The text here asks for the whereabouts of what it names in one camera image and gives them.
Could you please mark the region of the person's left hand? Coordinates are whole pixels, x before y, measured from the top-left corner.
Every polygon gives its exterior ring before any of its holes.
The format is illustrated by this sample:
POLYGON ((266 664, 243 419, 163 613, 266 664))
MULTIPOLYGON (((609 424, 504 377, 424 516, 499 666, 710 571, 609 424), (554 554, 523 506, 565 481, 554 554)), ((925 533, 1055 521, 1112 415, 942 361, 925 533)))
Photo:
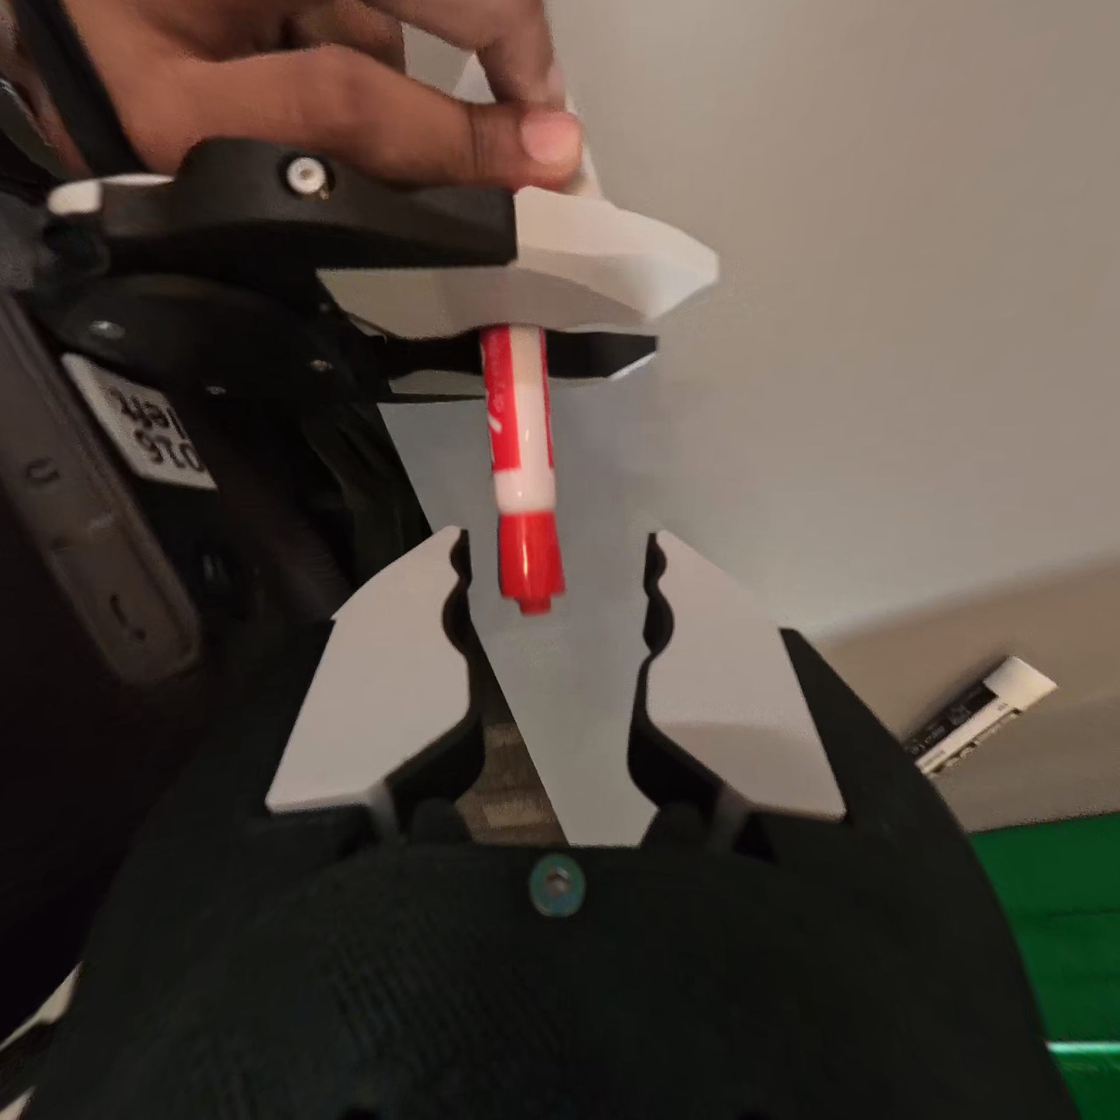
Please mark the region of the person's left hand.
POLYGON ((66 1, 141 167, 217 137, 381 180, 565 188, 582 131, 541 1, 66 1), (405 74, 403 28, 476 57, 491 104, 405 74))

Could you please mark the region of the green plastic bin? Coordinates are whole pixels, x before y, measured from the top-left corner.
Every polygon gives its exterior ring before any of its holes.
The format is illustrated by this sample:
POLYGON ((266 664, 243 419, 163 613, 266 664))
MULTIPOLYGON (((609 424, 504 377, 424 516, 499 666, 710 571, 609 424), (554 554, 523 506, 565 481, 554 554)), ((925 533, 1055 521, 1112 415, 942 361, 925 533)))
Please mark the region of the green plastic bin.
POLYGON ((1118 815, 973 834, 1081 1118, 1118 1118, 1118 815))

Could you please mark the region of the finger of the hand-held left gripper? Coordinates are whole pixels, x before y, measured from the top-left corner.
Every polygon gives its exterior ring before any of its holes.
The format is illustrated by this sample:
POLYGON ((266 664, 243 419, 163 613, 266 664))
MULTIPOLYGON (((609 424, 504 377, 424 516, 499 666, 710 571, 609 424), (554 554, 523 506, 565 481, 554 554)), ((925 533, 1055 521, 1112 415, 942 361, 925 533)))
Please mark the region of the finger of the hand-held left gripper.
POLYGON ((567 188, 521 188, 514 217, 510 264, 316 276, 352 320, 401 339, 491 325, 638 333, 720 278, 712 247, 603 196, 588 142, 567 188))
MULTIPOLYGON (((657 339, 634 333, 544 333, 548 373, 573 384, 621 379, 657 354, 657 339)), ((400 403, 483 398, 480 331, 445 339, 377 337, 384 400, 400 403)))

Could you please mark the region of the red dry erase marker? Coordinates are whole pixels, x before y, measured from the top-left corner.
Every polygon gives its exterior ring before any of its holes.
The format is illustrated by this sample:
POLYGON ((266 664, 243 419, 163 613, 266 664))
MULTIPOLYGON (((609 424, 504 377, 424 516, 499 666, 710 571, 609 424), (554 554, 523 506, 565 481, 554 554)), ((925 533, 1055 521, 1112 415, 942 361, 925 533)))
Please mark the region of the red dry erase marker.
POLYGON ((480 331, 497 506, 499 592, 542 615, 565 592, 556 525, 546 337, 533 325, 480 331))

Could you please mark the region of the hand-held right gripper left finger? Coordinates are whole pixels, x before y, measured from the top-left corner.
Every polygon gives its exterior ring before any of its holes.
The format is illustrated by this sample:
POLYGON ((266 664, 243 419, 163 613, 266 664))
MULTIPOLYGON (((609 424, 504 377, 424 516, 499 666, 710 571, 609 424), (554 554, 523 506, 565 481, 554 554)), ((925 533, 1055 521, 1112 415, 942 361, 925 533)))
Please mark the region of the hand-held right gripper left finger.
POLYGON ((483 767, 468 533, 447 525, 333 615, 264 803, 272 815, 365 809, 407 830, 483 767))

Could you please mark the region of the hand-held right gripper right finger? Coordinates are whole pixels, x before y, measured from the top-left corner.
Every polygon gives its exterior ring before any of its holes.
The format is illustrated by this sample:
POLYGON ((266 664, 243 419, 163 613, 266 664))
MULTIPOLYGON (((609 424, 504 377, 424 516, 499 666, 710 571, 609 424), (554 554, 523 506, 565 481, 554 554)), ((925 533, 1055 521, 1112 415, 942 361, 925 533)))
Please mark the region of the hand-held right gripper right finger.
POLYGON ((733 577, 653 531, 626 767, 655 805, 697 809, 718 843, 754 815, 841 822, 843 794, 781 636, 733 577))

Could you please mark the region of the black dry erase marker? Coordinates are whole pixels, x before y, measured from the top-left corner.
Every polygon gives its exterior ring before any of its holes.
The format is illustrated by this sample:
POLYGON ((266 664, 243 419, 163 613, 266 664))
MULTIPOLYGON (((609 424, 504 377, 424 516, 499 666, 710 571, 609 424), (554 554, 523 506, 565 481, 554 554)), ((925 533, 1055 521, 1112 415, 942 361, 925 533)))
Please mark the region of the black dry erase marker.
POLYGON ((1005 657, 901 739, 902 752, 931 777, 956 765, 984 739, 1057 691, 1057 681, 1019 657, 1005 657))

